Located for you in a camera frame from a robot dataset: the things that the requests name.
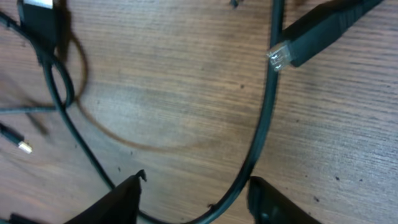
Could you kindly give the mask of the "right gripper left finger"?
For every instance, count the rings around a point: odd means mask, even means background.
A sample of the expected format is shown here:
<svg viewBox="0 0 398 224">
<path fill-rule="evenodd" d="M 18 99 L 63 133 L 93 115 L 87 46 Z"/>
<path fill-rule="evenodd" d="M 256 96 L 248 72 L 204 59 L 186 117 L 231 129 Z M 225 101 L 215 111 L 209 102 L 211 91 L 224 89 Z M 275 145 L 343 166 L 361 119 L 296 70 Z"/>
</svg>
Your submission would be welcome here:
<svg viewBox="0 0 398 224">
<path fill-rule="evenodd" d="M 146 181 L 144 170 L 130 176 L 65 224 L 136 224 L 142 192 L 141 179 Z"/>
</svg>

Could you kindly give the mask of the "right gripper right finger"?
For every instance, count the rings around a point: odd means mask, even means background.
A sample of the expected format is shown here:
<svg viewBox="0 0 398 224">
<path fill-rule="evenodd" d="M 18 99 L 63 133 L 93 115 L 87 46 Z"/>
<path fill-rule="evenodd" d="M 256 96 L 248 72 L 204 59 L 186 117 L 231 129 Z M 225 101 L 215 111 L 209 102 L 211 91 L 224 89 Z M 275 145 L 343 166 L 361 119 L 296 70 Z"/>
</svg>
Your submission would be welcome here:
<svg viewBox="0 0 398 224">
<path fill-rule="evenodd" d="M 320 224 L 262 177 L 250 177 L 247 203 L 255 224 Z"/>
</svg>

